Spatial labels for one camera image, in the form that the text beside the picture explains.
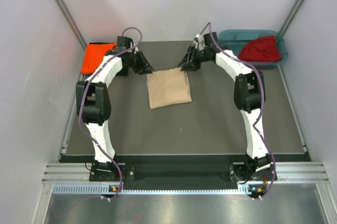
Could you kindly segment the beige t shirt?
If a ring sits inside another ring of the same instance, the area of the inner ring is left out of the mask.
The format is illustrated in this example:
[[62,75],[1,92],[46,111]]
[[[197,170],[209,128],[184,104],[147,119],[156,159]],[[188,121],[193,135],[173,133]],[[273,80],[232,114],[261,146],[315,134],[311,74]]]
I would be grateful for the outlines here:
[[192,102],[188,74],[180,68],[146,76],[150,109]]

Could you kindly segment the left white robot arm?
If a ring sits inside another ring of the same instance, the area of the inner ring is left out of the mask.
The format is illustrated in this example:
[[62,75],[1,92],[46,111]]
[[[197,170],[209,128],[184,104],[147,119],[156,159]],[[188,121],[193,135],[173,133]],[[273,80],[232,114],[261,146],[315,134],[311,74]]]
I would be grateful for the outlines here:
[[92,172],[98,170],[108,180],[116,179],[120,172],[108,129],[112,111],[108,87],[116,76],[127,76],[129,69],[138,75],[154,72],[137,44],[129,37],[119,36],[102,61],[91,67],[89,77],[76,83],[78,125],[87,127],[95,151]]

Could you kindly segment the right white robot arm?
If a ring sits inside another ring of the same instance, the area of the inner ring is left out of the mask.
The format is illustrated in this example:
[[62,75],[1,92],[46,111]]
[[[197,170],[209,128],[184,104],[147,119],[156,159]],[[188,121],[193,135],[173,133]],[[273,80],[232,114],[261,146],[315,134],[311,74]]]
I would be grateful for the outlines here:
[[259,179],[271,166],[262,123],[265,103],[263,74],[239,60],[231,50],[220,47],[215,32],[203,35],[203,41],[200,37],[200,34],[196,35],[178,67],[185,72],[197,71],[202,63],[212,61],[234,81],[234,104],[243,117],[247,139],[245,174],[253,180]]

